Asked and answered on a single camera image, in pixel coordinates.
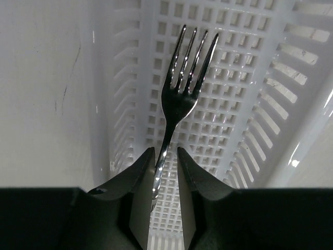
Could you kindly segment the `silver fork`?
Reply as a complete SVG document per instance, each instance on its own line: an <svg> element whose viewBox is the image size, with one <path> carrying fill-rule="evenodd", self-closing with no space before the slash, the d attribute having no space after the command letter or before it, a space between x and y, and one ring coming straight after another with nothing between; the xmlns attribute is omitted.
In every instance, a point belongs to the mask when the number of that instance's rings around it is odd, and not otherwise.
<svg viewBox="0 0 333 250"><path fill-rule="evenodd" d="M173 77L176 72L176 67L179 61L179 56L181 52L181 45L183 43L185 33L186 33L187 26L183 25L181 32L178 36L175 49L173 52L173 55L170 60L170 64L166 73L164 85L161 92L161 107L162 111L165 117L166 125L165 125L165 133L161 145L161 150L155 165L155 176L154 176L154 182L152 186L152 201L151 201L151 211L154 210L156 207L159 191L161 188L161 182L162 182L162 174L163 169L165 165L165 161L167 158L167 153L169 150L169 146L171 143L171 139L173 136L173 133L175 131L175 128L177 125L186 118L191 111L195 108L198 98L201 92L201 88L203 86L206 73L208 72L210 63L212 61L213 54L215 52L217 42L219 39L219 34L217 33L208 49L208 52L204 58L202 67L200 69L199 75L196 79L196 84L193 88L190 87L190 85L193 82L195 69L198 65L201 51L203 49L205 40L208 36L208 31L206 30L203 34L203 37L201 39L201 42L198 46L198 49L195 53L195 57L193 60L193 63L190 67L190 71L188 73L186 84L183 90L181 90L181 84L184 80L184 73L186 70L186 67L188 65L189 56L192 50L192 46L194 44L194 40L196 38L197 34L197 28L193 30L192 36L189 41L189 45L187 48L187 51L185 53L185 57L183 62L181 63L180 72L177 77L176 85L172 85Z"/></svg>

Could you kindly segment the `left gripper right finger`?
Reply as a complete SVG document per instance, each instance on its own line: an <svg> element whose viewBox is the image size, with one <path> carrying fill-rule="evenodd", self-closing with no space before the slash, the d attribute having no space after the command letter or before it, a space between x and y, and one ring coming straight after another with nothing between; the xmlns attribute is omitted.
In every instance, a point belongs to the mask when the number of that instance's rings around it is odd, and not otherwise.
<svg viewBox="0 0 333 250"><path fill-rule="evenodd" d="M200 167L177 148L177 174L185 249L232 249L224 229L222 200L232 188Z"/></svg>

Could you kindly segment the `white slotted cutlery basket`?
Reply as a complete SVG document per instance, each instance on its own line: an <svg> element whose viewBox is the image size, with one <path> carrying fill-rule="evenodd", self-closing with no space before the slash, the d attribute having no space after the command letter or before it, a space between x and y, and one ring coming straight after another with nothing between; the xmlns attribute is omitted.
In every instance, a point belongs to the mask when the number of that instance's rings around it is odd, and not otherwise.
<svg viewBox="0 0 333 250"><path fill-rule="evenodd" d="M176 127L149 249L183 249L176 150L233 188L285 186L332 114L332 1L93 1L101 155L111 176L165 132L161 90L181 28L216 50Z"/></svg>

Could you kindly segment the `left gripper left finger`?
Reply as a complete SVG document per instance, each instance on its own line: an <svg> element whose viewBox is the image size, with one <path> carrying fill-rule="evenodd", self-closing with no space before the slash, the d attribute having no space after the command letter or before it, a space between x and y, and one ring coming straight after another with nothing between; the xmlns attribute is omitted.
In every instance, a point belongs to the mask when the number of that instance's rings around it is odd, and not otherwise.
<svg viewBox="0 0 333 250"><path fill-rule="evenodd" d="M88 249L147 249L155 174L155 149L89 191L94 198Z"/></svg>

